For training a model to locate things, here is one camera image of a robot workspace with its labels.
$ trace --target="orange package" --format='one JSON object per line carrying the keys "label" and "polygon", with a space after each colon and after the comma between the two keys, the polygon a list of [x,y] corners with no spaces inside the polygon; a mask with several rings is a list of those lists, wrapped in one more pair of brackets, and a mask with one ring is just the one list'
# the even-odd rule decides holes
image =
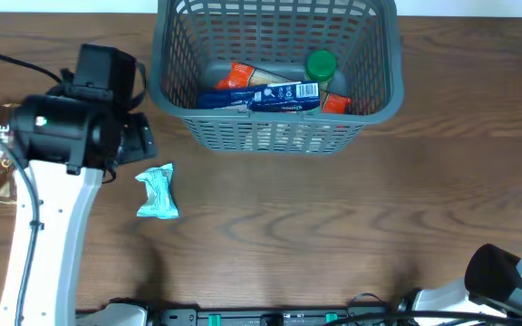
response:
{"label": "orange package", "polygon": [[[219,81],[217,85],[215,85],[215,88],[217,90],[226,90],[281,82],[292,81],[244,63],[232,62],[231,71],[228,76]],[[352,100],[344,96],[332,94],[327,91],[322,91],[320,100],[322,113],[344,114],[345,108],[352,103]]]}

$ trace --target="green switch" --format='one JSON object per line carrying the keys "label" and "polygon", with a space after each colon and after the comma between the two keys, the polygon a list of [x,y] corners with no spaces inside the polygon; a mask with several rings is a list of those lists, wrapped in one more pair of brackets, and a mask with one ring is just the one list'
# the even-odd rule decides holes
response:
{"label": "green switch", "polygon": [[209,315],[208,326],[221,326],[221,315]]}
{"label": "green switch", "polygon": [[337,313],[329,312],[325,314],[325,322],[336,321]]}

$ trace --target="wooden table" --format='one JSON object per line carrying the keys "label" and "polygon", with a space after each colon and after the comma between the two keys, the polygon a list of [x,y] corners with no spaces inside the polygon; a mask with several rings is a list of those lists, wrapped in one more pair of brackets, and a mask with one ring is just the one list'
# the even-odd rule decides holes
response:
{"label": "wooden table", "polygon": [[[57,71],[81,43],[150,62],[155,16],[0,14],[0,53]],[[522,254],[522,19],[401,18],[404,105],[331,157],[220,154],[147,101],[158,158],[94,204],[77,306],[112,297],[203,307],[395,299],[464,274],[492,243]],[[0,62],[0,101],[51,80]],[[174,162],[181,218],[136,217],[134,176]],[[0,295],[15,208],[0,205]]]}

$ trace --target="gray plastic basket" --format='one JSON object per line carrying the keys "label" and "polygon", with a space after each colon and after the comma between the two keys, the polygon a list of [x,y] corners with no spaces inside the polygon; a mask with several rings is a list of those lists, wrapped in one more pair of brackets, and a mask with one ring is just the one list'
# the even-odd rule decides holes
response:
{"label": "gray plastic basket", "polygon": [[[321,49],[338,61],[328,91],[350,97],[352,114],[195,109],[233,61],[301,81]],[[159,0],[150,96],[209,149],[334,153],[393,116],[403,93],[392,0]]]}

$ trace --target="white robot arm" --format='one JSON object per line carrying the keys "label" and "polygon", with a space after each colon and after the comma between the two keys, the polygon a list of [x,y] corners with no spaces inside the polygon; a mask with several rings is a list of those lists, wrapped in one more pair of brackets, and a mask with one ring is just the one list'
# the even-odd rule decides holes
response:
{"label": "white robot arm", "polygon": [[[473,290],[477,288],[478,282],[472,281],[472,274],[474,274],[475,279],[486,283],[484,286],[480,286],[482,289],[479,289],[479,294],[473,292]],[[500,289],[494,289],[495,286],[488,288],[488,281],[493,279],[508,281],[502,284],[496,284]],[[522,259],[518,260],[514,255],[506,253],[494,246],[483,246],[477,254],[475,254],[475,257],[473,257],[465,278],[460,278],[439,289],[419,291],[410,305],[410,310],[477,312],[500,317],[506,317],[509,313],[513,312],[515,313],[513,317],[517,317],[517,314],[519,316],[522,315],[521,283]],[[438,321],[422,318],[416,319],[415,321],[421,326],[449,322],[446,320]]]}
{"label": "white robot arm", "polygon": [[63,71],[61,84],[26,97],[10,117],[14,148],[0,140],[0,149],[15,161],[17,213],[0,326],[148,322],[147,309],[134,304],[75,314],[84,235],[104,173],[116,178],[116,166],[157,154],[146,117],[130,113],[144,98],[132,98],[137,68],[145,77],[127,53],[84,44],[75,74]]}

